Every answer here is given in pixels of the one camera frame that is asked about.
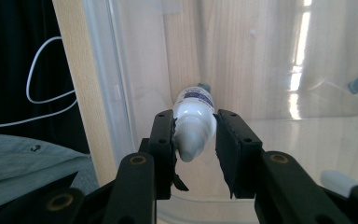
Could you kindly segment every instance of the black fabric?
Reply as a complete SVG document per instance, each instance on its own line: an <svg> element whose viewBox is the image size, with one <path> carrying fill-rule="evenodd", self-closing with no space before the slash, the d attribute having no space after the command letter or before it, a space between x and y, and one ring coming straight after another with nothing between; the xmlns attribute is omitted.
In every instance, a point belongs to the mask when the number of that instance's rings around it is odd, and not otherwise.
<svg viewBox="0 0 358 224"><path fill-rule="evenodd" d="M34 55L46 40L59 35L51 0L0 0L0 124L54 113L75 100L71 94L52 103L34 105L25 95ZM39 56L31 96L42 101L73 88L62 42L55 40ZM58 116L0 128L0 133L89 152L77 105Z"/></svg>

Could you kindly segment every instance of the transparent plastic sheet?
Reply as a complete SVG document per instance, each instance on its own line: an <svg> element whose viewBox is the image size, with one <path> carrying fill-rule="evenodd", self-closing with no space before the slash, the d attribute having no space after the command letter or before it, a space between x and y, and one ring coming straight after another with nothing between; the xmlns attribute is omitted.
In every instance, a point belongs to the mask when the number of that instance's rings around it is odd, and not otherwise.
<svg viewBox="0 0 358 224"><path fill-rule="evenodd" d="M265 150L291 154L317 183L328 169L358 180L358 1L85 2L118 161L202 82L216 109L241 115ZM252 200L229 199L213 141L178 162L190 191L158 202L162 220L257 222Z"/></svg>

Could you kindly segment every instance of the wooden panel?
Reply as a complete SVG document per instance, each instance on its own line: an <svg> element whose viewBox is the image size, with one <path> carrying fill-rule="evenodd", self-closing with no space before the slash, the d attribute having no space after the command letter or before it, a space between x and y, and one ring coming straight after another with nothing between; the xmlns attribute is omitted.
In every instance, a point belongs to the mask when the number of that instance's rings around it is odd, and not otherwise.
<svg viewBox="0 0 358 224"><path fill-rule="evenodd" d="M53 0L74 82L89 149L100 186L116 177L117 167L103 97L81 0Z"/></svg>

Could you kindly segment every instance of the wooden surface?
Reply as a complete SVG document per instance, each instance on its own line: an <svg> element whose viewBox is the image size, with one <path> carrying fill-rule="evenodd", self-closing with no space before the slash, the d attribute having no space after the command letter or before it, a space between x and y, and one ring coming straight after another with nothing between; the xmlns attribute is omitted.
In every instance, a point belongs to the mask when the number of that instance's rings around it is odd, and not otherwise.
<svg viewBox="0 0 358 224"><path fill-rule="evenodd" d="M215 108L240 114L265 150L293 155L317 182L326 169L358 180L358 94L348 90L358 78L358 1L94 1L112 19L102 30L117 49L104 50L117 55L107 60L120 66L135 147L182 89L203 82ZM103 184L116 166L82 1L54 4ZM173 189L173 199L160 202L166 220L255 220L253 202L228 198L213 141L193 162L178 162L190 192Z"/></svg>
<svg viewBox="0 0 358 224"><path fill-rule="evenodd" d="M100 186L116 177L117 167L103 97L81 0L53 0L76 97Z"/></svg>

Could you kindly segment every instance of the plastic bottle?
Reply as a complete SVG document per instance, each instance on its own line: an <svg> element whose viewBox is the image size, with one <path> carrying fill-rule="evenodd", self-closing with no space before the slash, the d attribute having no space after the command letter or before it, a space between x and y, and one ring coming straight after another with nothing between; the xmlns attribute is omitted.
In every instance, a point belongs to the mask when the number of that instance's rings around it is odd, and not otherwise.
<svg viewBox="0 0 358 224"><path fill-rule="evenodd" d="M356 180L334 170L322 171L321 182L327 189L346 198L350 197L351 189L358 185Z"/></svg>
<svg viewBox="0 0 358 224"><path fill-rule="evenodd" d="M186 88L173 106L173 117L177 119L174 138L182 161L189 162L199 156L216 132L209 89L205 84Z"/></svg>

